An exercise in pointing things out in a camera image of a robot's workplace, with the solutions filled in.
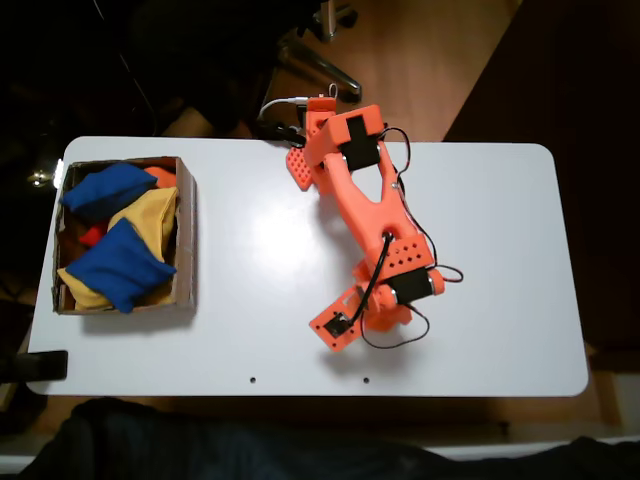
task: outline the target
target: wooden floor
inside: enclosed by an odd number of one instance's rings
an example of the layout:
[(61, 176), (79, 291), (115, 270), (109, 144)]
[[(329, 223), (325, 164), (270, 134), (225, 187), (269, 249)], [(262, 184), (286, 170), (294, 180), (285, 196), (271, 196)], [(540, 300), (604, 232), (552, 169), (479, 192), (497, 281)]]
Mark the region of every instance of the wooden floor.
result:
[[(330, 44), (305, 43), (363, 86), (363, 104), (377, 103), (386, 122), (413, 141), (441, 141), (505, 32), (517, 2), (509, 0), (359, 0), (359, 18)], [(289, 72), (271, 97), (317, 95)], [(352, 108), (342, 106), (342, 110)], [(278, 118), (291, 107), (273, 107)]]
[[(329, 45), (320, 44), (309, 34), (305, 42), (360, 81), (363, 104), (379, 104), (385, 121), (404, 128), (413, 141), (442, 140), (517, 8), (517, 2), (509, 0), (358, 0), (352, 4), (360, 13), (355, 28), (340, 30)], [(289, 72), (279, 72), (271, 96), (315, 95), (323, 91), (326, 84), (312, 84)], [(280, 119), (293, 118), (290, 106), (274, 107), (269, 113)], [(192, 124), (200, 128), (202, 121), (195, 119)], [(202, 136), (202, 131), (172, 131), (172, 135), (179, 134)], [(584, 422), (603, 418), (615, 422), (607, 385), (606, 376), (599, 375), (575, 398), (368, 399), (370, 406), (366, 409), (362, 409), (362, 403), (349, 408), (352, 399), (133, 400), (166, 411), (294, 423), (305, 423), (307, 418), (299, 413), (300, 408), (289, 409), (288, 405), (302, 404), (307, 411), (320, 407), (328, 414), (311, 417), (330, 422), (331, 408), (327, 405), (332, 402), (353, 412), (350, 417), (356, 423), (366, 423), (372, 415), (378, 420), (381, 411), (386, 412), (387, 422), (412, 424)], [(85, 400), (50, 398), (34, 430), (55, 432), (71, 409)]]

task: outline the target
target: cardboard box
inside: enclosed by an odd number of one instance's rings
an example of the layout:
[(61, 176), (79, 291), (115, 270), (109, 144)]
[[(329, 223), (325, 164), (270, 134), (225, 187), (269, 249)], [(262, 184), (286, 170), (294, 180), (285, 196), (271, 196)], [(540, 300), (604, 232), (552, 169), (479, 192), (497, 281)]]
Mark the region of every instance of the cardboard box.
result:
[[(175, 171), (178, 197), (176, 200), (175, 226), (169, 247), (165, 255), (166, 263), (173, 265), (177, 273), (171, 281), (169, 303), (161, 305), (136, 305), (132, 313), (150, 310), (176, 308), (195, 308), (196, 305), (196, 182), (182, 160), (178, 157), (133, 158), (127, 160), (104, 160), (94, 162), (76, 162), (69, 165), (62, 183), (60, 198), (80, 183), (89, 173), (96, 173), (124, 161), (141, 168), (158, 166)], [(63, 315), (95, 315), (119, 313), (113, 307), (103, 309), (76, 310), (75, 300), (69, 287), (57, 274), (58, 268), (64, 268), (79, 258), (87, 247), (78, 237), (82, 236), (88, 225), (76, 218), (67, 207), (56, 206), (55, 238), (53, 251), (53, 310)]]

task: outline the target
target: white table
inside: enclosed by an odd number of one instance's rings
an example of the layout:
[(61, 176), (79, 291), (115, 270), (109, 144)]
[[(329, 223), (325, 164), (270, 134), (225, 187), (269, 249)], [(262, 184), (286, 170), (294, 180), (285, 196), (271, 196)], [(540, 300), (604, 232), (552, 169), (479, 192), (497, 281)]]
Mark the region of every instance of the white table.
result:
[[(427, 338), (331, 353), (308, 326), (352, 283), (362, 254), (335, 204), (301, 192), (286, 148), (257, 140), (90, 138), (71, 162), (182, 157), (198, 184), (197, 313), (52, 312), (52, 232), (29, 350), (69, 351), (51, 395), (563, 396), (587, 367), (551, 154), (538, 145), (412, 145), (403, 177), (440, 261), (465, 281), (415, 305)], [(404, 145), (389, 144), (404, 162)], [(372, 198), (377, 169), (354, 174)], [(373, 340), (423, 331), (416, 319)]]

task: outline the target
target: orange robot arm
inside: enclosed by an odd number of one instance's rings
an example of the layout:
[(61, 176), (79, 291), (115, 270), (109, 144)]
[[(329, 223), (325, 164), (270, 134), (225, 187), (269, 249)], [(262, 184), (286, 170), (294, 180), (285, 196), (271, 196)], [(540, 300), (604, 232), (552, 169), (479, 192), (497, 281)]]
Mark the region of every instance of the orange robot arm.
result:
[[(330, 349), (340, 351), (361, 336), (361, 321), (367, 329), (383, 332), (396, 323), (409, 323), (411, 311), (406, 305), (444, 292), (444, 281), (434, 268), (425, 235), (404, 207), (398, 173), (379, 140), (385, 128), (379, 107), (340, 115), (335, 108), (334, 98), (309, 100), (306, 146), (290, 151), (287, 166), (301, 189), (314, 183), (321, 194), (336, 198), (347, 227), (365, 254), (353, 271), (356, 284), (310, 324)], [(353, 171), (376, 165), (383, 180), (378, 203), (369, 200), (351, 178)], [(369, 296), (363, 304), (367, 290)]]

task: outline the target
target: blue bean bag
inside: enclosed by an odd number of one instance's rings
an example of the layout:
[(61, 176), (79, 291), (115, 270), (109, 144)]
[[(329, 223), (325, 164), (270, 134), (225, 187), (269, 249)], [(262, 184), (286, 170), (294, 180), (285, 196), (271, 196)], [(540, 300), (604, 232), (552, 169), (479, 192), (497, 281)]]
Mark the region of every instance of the blue bean bag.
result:
[(90, 173), (62, 198), (62, 204), (91, 222), (107, 220), (129, 206), (158, 179), (128, 163), (116, 163), (98, 173)]
[(126, 218), (66, 270), (123, 313), (131, 312), (137, 298), (176, 273), (153, 256)]

